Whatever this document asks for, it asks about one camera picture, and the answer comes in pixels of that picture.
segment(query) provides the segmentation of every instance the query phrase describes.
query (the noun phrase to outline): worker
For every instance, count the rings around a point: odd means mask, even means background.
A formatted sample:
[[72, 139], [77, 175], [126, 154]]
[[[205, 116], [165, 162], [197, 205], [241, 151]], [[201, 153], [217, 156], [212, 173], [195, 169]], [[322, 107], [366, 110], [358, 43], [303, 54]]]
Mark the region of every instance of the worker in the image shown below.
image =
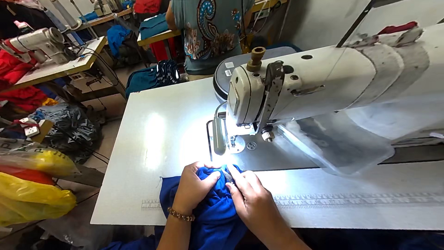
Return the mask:
[[190, 81], [212, 77], [226, 58], [242, 54], [240, 36], [254, 0], [171, 0], [166, 23], [184, 30], [185, 71]]
[[[172, 209], [182, 215], [191, 215], [220, 177], [214, 171], [206, 179], [196, 175], [204, 165], [195, 162], [186, 166], [180, 177]], [[248, 229], [265, 244], [269, 250], [310, 250], [310, 248], [287, 226], [280, 215], [271, 193], [262, 186], [252, 171], [239, 171], [228, 165], [237, 187], [226, 183], [236, 211]], [[165, 230], [157, 250], [187, 250], [190, 242], [191, 222], [168, 216]]]

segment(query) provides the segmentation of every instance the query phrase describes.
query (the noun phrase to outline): paisley print shirt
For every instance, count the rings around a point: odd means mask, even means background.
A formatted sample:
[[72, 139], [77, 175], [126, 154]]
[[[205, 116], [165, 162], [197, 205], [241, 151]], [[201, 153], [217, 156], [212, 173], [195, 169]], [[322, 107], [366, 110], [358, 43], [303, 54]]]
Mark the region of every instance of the paisley print shirt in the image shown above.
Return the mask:
[[[224, 59], [242, 53], [239, 46], [241, 1], [172, 0], [176, 26], [184, 33], [185, 69], [188, 73], [204, 74], [202, 70], [215, 69]], [[243, 0], [244, 13], [253, 4], [254, 0]]]

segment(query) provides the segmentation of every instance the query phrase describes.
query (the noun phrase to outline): beaded bracelet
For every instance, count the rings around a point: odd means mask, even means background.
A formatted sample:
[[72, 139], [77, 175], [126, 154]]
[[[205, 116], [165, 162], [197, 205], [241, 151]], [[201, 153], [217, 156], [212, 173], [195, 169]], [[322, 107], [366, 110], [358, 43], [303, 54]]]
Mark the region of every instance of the beaded bracelet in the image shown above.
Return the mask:
[[192, 222], [196, 219], [196, 217], [194, 217], [194, 215], [191, 215], [191, 216], [182, 215], [182, 214], [174, 211], [174, 209], [172, 209], [171, 207], [169, 207], [167, 210], [172, 216], [176, 217], [177, 219], [181, 219], [181, 220], [189, 221], [189, 222]]

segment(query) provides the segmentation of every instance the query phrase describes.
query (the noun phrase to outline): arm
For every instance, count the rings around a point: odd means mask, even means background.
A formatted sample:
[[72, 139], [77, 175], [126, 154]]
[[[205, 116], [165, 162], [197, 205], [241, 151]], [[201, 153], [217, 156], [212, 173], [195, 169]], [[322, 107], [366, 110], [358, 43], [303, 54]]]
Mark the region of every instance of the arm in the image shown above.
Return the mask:
[[239, 173], [228, 165], [236, 185], [227, 183], [236, 211], [245, 225], [270, 250], [310, 250], [287, 226], [271, 193], [252, 171]]
[[[198, 161], [183, 169], [172, 206], [174, 211], [190, 216], [193, 209], [197, 207], [218, 181], [219, 171], [214, 171], [206, 179], [200, 180], [196, 172], [198, 168], [203, 166], [214, 168]], [[165, 230], [160, 238], [157, 250], [187, 250], [190, 244], [190, 233], [191, 222], [180, 220], [170, 214], [166, 220]]]
[[165, 15], [166, 23], [168, 24], [168, 28], [172, 31], [177, 30], [176, 27], [176, 20], [174, 18], [173, 10], [171, 9], [171, 1], [170, 5], [168, 6], [168, 10], [166, 11]]

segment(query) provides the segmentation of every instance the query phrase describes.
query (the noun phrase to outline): finger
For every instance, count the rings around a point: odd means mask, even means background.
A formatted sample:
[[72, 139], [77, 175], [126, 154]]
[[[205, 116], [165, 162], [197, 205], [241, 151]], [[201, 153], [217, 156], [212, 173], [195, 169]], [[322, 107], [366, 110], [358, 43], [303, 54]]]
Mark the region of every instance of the finger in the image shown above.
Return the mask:
[[245, 171], [242, 173], [242, 175], [245, 176], [245, 179], [248, 181], [248, 183], [250, 183], [251, 187], [256, 192], [259, 192], [262, 189], [261, 180], [259, 180], [259, 178], [253, 171]]
[[207, 167], [209, 169], [219, 169], [219, 168], [221, 168], [220, 165], [214, 165], [214, 163], [212, 161], [205, 162], [205, 167]]
[[231, 194], [231, 198], [233, 199], [234, 206], [236, 207], [236, 211], [240, 216], [246, 215], [246, 208], [244, 197], [242, 193], [238, 190], [238, 188], [232, 183], [227, 182], [225, 186], [228, 188]]
[[203, 166], [204, 166], [204, 163], [202, 161], [196, 161], [196, 162], [193, 162], [193, 163], [185, 166], [184, 170], [190, 170], [193, 173], [196, 173], [197, 169], [199, 169]]
[[207, 178], [201, 180], [202, 186], [207, 193], [210, 191], [212, 187], [214, 187], [220, 176], [221, 176], [220, 171], [214, 171]]
[[239, 173], [239, 171], [232, 164], [227, 164], [226, 166], [230, 171], [231, 176], [236, 181], [236, 185], [238, 186], [242, 194], [248, 195], [252, 193], [253, 188], [248, 183], [248, 181]]

